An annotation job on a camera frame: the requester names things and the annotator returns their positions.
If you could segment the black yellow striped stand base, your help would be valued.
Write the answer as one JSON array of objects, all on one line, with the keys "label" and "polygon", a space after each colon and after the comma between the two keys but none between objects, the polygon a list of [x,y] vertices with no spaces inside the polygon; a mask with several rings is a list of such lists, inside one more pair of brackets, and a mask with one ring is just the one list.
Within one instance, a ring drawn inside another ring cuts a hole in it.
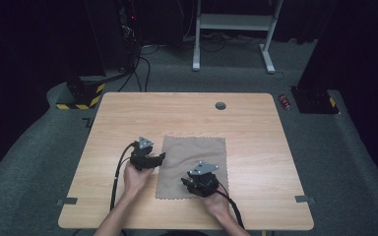
[{"label": "black yellow striped stand base", "polygon": [[101,82],[67,82],[56,101],[56,107],[62,110],[93,109],[101,98],[105,83]]}]

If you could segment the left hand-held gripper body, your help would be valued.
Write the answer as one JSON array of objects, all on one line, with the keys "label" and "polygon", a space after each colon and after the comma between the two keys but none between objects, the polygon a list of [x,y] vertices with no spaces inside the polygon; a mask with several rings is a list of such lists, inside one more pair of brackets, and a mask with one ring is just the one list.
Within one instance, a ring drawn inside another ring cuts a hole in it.
[{"label": "left hand-held gripper body", "polygon": [[154,168],[151,161],[150,153],[153,150],[154,143],[150,140],[140,137],[138,141],[133,143],[134,150],[131,153],[130,163],[139,171],[143,169]]}]

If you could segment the white metal desk frame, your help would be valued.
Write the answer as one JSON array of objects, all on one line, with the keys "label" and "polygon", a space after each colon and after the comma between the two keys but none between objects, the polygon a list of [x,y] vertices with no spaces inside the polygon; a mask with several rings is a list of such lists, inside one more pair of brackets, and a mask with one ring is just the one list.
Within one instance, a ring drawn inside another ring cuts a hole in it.
[{"label": "white metal desk frame", "polygon": [[259,16],[204,14],[202,12],[202,0],[196,0],[196,27],[192,70],[199,71],[201,68],[201,30],[253,30],[265,31],[267,33],[265,42],[260,44],[259,49],[267,72],[269,74],[274,74],[276,69],[269,53],[269,47],[276,29],[283,2],[284,0],[277,0],[275,11],[272,15]]}]

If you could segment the beige cloth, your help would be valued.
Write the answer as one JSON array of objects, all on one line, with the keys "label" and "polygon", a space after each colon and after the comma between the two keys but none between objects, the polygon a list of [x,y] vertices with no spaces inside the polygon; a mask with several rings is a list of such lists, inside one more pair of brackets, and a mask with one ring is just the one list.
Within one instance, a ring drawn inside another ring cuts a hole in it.
[{"label": "beige cloth", "polygon": [[214,171],[218,180],[228,188],[225,138],[188,137],[163,139],[165,159],[158,171],[156,198],[160,200],[194,199],[181,179],[193,170],[200,161],[217,166]]}]

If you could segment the person's left hand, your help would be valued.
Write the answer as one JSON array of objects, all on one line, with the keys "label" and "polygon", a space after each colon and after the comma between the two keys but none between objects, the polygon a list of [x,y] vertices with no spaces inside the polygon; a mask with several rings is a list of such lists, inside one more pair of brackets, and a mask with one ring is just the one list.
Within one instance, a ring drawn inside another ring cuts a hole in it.
[{"label": "person's left hand", "polygon": [[154,170],[137,170],[133,164],[128,162],[124,170],[124,195],[130,198],[138,196],[145,188]]}]

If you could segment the black equipment rack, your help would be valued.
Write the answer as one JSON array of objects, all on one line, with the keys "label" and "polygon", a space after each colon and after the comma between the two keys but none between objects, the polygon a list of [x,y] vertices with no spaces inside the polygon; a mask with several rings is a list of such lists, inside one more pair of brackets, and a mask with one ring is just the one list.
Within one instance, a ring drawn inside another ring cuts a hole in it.
[{"label": "black equipment rack", "polygon": [[103,71],[128,72],[140,40],[132,0],[85,0]]}]

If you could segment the red can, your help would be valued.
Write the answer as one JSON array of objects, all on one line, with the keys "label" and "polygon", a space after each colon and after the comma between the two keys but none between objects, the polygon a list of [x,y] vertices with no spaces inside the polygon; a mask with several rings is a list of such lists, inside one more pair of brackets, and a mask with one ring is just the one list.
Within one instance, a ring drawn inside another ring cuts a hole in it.
[{"label": "red can", "polygon": [[285,94],[280,94],[279,95],[279,102],[280,102],[280,104],[282,105],[282,107],[285,110],[290,110],[291,109],[290,102],[288,101],[288,99],[287,99],[287,97],[286,97]]}]

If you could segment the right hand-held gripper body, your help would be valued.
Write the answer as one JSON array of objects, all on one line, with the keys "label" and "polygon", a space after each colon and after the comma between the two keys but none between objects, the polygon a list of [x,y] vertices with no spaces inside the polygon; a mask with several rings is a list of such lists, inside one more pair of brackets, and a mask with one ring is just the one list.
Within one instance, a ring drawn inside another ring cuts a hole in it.
[{"label": "right hand-held gripper body", "polygon": [[219,186],[219,180],[214,171],[220,168],[215,164],[199,161],[198,164],[187,172],[189,179],[192,179],[194,186],[199,191],[199,197],[212,195]]}]

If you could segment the grey tape piece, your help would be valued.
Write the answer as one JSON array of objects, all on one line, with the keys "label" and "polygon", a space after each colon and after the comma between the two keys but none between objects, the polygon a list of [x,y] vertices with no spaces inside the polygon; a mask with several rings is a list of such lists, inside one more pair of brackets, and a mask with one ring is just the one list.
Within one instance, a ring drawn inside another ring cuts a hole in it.
[{"label": "grey tape piece", "polygon": [[297,203],[308,203],[310,205],[316,204],[316,201],[313,197],[295,196],[294,198],[295,198]]},{"label": "grey tape piece", "polygon": [[77,203],[78,198],[64,198],[59,199],[56,202],[57,206],[64,206],[64,205],[75,205]]}]

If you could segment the person's right hand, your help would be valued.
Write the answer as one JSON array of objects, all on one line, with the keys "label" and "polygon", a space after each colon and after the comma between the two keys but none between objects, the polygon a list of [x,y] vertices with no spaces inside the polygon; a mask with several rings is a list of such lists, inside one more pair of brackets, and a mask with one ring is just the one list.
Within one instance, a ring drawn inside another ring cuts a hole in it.
[{"label": "person's right hand", "polygon": [[230,217],[229,202],[227,196],[221,190],[216,190],[208,197],[198,197],[198,200],[207,212],[218,221],[227,220]]}]

